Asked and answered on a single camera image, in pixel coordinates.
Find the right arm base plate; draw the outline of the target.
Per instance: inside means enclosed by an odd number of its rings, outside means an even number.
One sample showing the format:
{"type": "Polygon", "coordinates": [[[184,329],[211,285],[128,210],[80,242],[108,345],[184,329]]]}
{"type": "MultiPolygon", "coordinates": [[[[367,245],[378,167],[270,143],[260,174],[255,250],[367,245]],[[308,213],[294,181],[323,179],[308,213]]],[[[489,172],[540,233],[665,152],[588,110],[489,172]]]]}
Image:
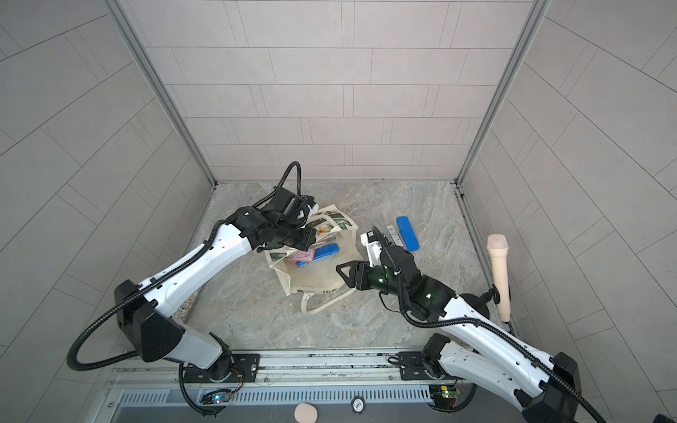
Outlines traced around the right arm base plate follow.
{"type": "Polygon", "coordinates": [[[442,380],[448,375],[438,360],[423,352],[398,352],[395,358],[404,381],[442,380]]]}

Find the blue plastic case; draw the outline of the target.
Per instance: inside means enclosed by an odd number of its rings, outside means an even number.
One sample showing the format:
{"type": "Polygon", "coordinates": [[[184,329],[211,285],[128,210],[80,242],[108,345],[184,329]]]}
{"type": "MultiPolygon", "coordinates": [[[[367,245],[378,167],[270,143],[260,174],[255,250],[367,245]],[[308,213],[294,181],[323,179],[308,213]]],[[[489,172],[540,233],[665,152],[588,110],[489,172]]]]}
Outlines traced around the blue plastic case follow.
{"type": "MultiPolygon", "coordinates": [[[[315,251],[315,257],[314,257],[313,262],[338,254],[340,252],[340,247],[337,243],[329,243],[329,244],[326,244],[326,245],[323,245],[319,248],[314,249],[314,251],[315,251]]],[[[307,264],[296,263],[297,267],[303,267],[305,265],[307,265],[307,264]]]]}
{"type": "Polygon", "coordinates": [[[410,252],[419,250],[421,246],[409,218],[407,216],[400,216],[396,218],[396,223],[405,248],[410,252]]]}

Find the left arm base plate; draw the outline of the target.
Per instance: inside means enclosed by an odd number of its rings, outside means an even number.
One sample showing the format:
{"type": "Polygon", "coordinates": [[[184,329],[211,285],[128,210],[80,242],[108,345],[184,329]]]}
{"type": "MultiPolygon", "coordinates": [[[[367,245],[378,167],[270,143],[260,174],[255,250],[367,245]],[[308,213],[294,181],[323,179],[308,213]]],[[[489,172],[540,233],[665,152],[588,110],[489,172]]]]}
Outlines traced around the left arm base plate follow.
{"type": "Polygon", "coordinates": [[[235,384],[254,382],[260,363],[260,354],[223,354],[207,369],[189,365],[183,370],[183,380],[188,384],[235,384]]]}

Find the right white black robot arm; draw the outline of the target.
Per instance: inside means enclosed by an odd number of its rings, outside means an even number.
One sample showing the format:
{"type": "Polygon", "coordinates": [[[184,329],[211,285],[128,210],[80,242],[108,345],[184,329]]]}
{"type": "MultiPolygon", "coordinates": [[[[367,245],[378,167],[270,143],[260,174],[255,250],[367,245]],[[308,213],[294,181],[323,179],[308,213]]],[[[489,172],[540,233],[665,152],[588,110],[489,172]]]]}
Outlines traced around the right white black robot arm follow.
{"type": "Polygon", "coordinates": [[[458,294],[423,274],[414,256],[378,229],[367,236],[378,262],[346,262],[336,272],[350,288],[396,296],[398,312],[409,324],[435,330],[421,354],[431,377],[449,375],[478,385],[512,404],[528,422],[574,421],[582,400],[578,363],[564,352],[552,356],[532,347],[488,318],[489,301],[497,300],[504,310],[509,300],[504,235],[488,238],[495,285],[484,297],[458,294]]]}

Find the cream canvas tote bag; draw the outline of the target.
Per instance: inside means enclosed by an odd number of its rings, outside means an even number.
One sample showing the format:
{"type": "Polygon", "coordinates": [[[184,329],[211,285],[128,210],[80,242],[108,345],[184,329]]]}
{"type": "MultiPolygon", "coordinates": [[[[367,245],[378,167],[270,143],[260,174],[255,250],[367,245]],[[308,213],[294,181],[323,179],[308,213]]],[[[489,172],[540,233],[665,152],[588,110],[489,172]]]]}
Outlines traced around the cream canvas tote bag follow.
{"type": "Polygon", "coordinates": [[[317,241],[307,251],[283,247],[266,252],[284,293],[301,294],[301,312],[315,315],[356,292],[349,288],[337,267],[362,260],[356,248],[358,225],[334,204],[310,218],[307,227],[317,231],[317,241]]]}

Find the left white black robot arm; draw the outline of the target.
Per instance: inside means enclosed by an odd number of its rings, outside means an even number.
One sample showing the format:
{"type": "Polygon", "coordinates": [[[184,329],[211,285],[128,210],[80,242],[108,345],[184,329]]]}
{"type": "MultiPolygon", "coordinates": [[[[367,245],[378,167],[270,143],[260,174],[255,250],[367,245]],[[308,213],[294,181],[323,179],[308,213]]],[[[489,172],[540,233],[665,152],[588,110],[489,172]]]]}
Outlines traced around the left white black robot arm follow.
{"type": "Polygon", "coordinates": [[[191,364],[213,382],[230,376],[232,352],[216,335],[177,322],[178,308],[217,273],[252,251],[290,247],[306,251],[316,240],[309,217],[317,213],[312,196],[276,189],[263,206],[238,208],[217,221],[207,240],[175,264],[139,283],[116,288],[119,328],[145,362],[191,364]]]}

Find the pink plastic case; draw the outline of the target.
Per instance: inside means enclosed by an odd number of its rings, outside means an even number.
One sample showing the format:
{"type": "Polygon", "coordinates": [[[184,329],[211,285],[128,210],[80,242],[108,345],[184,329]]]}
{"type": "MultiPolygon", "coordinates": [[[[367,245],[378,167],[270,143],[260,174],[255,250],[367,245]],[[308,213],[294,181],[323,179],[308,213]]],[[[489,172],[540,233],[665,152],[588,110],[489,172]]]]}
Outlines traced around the pink plastic case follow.
{"type": "Polygon", "coordinates": [[[285,261],[289,263],[301,263],[301,264],[308,264],[314,261],[315,257],[315,251],[314,250],[308,250],[308,251],[295,251],[289,256],[285,258],[285,261]]]}

